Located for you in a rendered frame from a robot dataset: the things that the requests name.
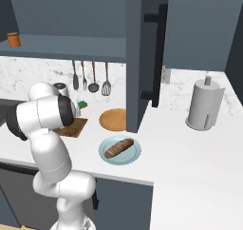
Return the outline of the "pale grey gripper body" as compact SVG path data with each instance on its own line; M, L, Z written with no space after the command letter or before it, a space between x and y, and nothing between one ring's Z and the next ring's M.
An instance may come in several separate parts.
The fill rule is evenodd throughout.
M75 109L76 109L76 118L79 118L81 116L80 107L77 102L73 102L73 104L75 105Z

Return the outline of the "grey open cabinet door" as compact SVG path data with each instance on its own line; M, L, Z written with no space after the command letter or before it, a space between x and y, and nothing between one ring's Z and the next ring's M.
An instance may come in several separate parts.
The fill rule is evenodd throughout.
M153 90L157 24L144 15L158 13L169 0L126 0L126 130L137 133L151 100L140 95Z

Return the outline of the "orange jam jar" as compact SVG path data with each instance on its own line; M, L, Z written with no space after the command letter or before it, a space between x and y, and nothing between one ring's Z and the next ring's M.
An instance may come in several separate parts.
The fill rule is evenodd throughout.
M11 48L21 47L19 34L17 32L9 32L8 33L8 41L9 41L9 46Z

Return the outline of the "dark grey base cabinet front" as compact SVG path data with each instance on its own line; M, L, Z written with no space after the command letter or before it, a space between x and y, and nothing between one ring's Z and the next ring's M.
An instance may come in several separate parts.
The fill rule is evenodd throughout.
M0 186L22 225L49 230L58 219L56 200L34 192L36 168L0 163Z

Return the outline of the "grey base cabinet door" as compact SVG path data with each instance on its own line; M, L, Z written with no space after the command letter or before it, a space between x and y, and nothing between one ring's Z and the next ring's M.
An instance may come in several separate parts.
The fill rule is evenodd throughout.
M97 230L150 230L153 187L97 179Z

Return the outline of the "hanging grey spatula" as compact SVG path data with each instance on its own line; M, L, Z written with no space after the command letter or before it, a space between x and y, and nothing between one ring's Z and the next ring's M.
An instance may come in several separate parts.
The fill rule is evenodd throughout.
M73 74L73 88L74 90L78 90L79 89L79 77L76 73L76 67L75 67L75 61L72 60L72 66L73 66L73 71L74 71L74 74Z

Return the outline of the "hanging dark ladle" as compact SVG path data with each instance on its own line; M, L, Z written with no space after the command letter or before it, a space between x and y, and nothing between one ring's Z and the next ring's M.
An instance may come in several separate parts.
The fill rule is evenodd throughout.
M96 83L96 74L95 74L95 62L92 62L93 70L93 83L88 86L88 90L92 93L95 93L99 90L100 86Z

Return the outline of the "hanging slotted turner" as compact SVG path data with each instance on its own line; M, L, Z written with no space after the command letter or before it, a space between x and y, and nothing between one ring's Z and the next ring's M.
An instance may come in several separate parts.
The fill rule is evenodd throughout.
M105 74L106 74L106 80L103 82L102 96L109 96L111 93L111 84L108 80L108 63L105 63Z

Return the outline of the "round wooden plate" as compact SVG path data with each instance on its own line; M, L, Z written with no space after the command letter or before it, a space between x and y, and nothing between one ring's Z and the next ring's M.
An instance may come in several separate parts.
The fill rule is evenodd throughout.
M126 129L126 110L124 108L106 110L100 116L99 123L110 131L124 131Z

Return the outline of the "brown baguette pastry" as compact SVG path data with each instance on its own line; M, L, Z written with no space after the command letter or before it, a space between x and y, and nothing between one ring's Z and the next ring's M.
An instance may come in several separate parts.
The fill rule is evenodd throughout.
M128 149L130 146L134 144L134 141L132 139L124 139L116 144L112 145L108 150L105 151L104 156L107 159L114 158L121 154L123 151Z

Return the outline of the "dark grey sink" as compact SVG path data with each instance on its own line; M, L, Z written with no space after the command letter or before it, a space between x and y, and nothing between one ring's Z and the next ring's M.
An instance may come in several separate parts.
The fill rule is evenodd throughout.
M8 100L0 98L0 127L9 121L17 122L16 108L22 101L20 100Z

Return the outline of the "light blue plate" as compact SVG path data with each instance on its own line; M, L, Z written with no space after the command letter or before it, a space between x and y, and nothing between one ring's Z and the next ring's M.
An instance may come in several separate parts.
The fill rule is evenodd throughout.
M105 157L105 152L114 144L118 143L121 140L128 139L128 136L120 135L120 136L112 136L108 139L105 139L99 146L99 154L100 157L106 162L114 165L125 165L134 162L141 153L140 144L137 140L133 139L134 144L128 147L121 154L107 159Z

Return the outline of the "grey paper towel roll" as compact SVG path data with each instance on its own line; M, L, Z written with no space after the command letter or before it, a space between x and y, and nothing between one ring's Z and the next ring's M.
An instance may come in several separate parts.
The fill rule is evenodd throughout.
M221 88L211 76L197 80L186 124L199 131L215 126L224 91L225 88Z

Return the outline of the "grey open wall cabinet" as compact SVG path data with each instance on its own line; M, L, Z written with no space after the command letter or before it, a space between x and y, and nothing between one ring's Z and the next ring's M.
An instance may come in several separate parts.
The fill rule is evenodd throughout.
M123 63L126 0L0 0L0 56Z

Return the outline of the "white wall socket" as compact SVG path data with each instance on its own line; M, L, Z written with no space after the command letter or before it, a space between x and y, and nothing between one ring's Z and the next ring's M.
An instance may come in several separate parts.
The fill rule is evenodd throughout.
M166 66L162 67L162 73L161 73L161 81L164 84L169 84L171 78L171 69L167 68Z

